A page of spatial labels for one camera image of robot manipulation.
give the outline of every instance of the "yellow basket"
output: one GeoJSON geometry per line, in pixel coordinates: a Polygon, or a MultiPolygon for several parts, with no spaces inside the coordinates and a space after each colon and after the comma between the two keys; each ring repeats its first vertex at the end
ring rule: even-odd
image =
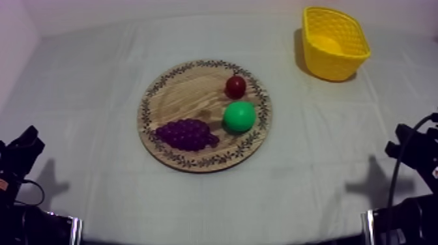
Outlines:
{"type": "Polygon", "coordinates": [[[317,77],[346,80],[371,55],[359,23],[343,12],[308,7],[302,25],[306,65],[317,77]]]}

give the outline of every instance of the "round wooden tray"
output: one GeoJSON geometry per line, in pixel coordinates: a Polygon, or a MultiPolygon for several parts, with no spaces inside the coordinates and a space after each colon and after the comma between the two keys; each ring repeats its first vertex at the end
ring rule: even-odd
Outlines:
{"type": "Polygon", "coordinates": [[[229,62],[198,60],[174,66],[146,90],[138,109],[138,130],[146,149],[163,164],[181,171],[209,173],[233,167],[252,153],[266,138],[272,106],[266,89],[249,71],[229,62]],[[222,128],[224,111],[234,100],[224,93],[228,78],[237,74],[247,84],[240,100],[254,103],[257,119],[248,132],[228,134],[222,128]],[[219,137],[216,148],[198,152],[180,151],[159,140],[154,131],[170,121],[199,119],[219,137]]]}

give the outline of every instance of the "red ball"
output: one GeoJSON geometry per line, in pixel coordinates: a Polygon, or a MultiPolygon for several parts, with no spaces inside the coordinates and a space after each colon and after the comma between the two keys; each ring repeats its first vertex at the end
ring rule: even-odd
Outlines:
{"type": "Polygon", "coordinates": [[[246,83],[241,76],[232,76],[227,80],[225,92],[232,99],[239,99],[245,95],[246,83]]]}

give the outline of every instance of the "purple grapes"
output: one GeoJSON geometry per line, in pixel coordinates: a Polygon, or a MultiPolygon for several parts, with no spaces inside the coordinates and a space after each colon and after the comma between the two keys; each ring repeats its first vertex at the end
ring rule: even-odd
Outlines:
{"type": "Polygon", "coordinates": [[[168,122],[155,130],[155,134],[173,148],[182,151],[199,151],[207,145],[215,148],[218,136],[210,133],[207,123],[197,119],[183,119],[168,122]]]}

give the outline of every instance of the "wall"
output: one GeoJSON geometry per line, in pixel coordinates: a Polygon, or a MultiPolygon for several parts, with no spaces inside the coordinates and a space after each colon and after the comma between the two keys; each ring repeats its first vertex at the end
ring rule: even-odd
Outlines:
{"type": "Polygon", "coordinates": [[[309,5],[344,10],[361,23],[427,35],[438,30],[436,0],[25,0],[43,35],[136,18],[206,13],[283,12],[309,5]]]}
{"type": "Polygon", "coordinates": [[[0,110],[39,41],[21,0],[0,1],[0,110]]]}

